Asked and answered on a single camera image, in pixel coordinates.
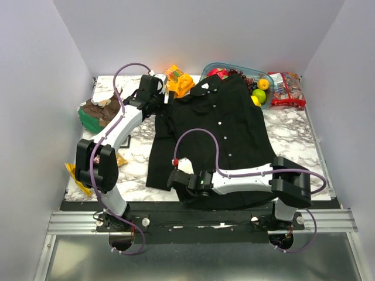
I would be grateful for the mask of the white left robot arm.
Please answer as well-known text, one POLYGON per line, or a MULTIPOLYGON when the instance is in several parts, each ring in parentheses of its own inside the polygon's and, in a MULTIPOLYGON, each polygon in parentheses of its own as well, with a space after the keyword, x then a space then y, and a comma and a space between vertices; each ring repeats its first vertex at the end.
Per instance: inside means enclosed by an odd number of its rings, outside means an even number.
POLYGON ((151 115, 164 113, 173 102, 166 90, 165 74, 143 75, 139 86, 126 99, 114 90, 120 109, 114 119, 94 138, 81 139, 76 149, 75 177, 85 187, 95 191, 104 211, 111 214, 110 225, 117 231, 129 227, 127 202, 116 184, 118 164, 116 154, 131 132, 151 115))

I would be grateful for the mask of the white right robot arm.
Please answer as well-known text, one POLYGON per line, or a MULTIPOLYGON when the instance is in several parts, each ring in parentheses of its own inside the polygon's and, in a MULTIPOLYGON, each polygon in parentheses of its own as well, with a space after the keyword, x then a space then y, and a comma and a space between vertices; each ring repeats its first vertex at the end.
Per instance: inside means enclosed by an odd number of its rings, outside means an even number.
POLYGON ((276 229, 289 225, 298 209, 311 206, 309 170, 280 156, 249 169, 199 174, 174 169, 167 186, 176 190, 180 202, 197 210, 240 210, 272 201, 269 217, 276 229))

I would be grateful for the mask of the black button-up shirt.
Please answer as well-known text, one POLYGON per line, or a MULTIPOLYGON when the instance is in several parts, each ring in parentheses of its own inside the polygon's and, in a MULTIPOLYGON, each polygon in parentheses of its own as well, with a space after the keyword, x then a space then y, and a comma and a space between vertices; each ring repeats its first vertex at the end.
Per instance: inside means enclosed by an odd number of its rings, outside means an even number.
POLYGON ((263 112, 238 74, 210 76, 175 99, 168 115, 155 119, 146 186, 168 191, 174 156, 186 157, 195 174, 219 167, 248 169, 274 160, 263 112))

